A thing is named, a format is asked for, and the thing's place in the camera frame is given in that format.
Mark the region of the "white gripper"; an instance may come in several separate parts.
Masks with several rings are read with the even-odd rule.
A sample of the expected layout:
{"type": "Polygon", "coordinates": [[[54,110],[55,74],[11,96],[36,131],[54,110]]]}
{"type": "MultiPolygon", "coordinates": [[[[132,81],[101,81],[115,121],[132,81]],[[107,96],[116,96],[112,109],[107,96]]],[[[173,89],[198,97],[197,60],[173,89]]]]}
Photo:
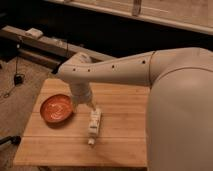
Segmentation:
{"type": "Polygon", "coordinates": [[[93,111],[96,111],[96,105],[92,101],[92,90],[88,83],[72,83],[69,85],[72,98],[73,111],[77,112],[79,104],[87,104],[93,111]]]}

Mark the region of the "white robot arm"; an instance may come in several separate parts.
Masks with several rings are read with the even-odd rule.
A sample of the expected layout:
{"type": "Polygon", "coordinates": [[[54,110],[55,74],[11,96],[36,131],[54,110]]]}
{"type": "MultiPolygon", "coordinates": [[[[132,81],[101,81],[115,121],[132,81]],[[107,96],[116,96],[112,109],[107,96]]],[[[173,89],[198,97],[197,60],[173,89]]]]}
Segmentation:
{"type": "Polygon", "coordinates": [[[148,86],[148,170],[213,171],[212,51],[159,50],[99,63],[77,53],[57,76],[80,97],[90,82],[148,86]]]}

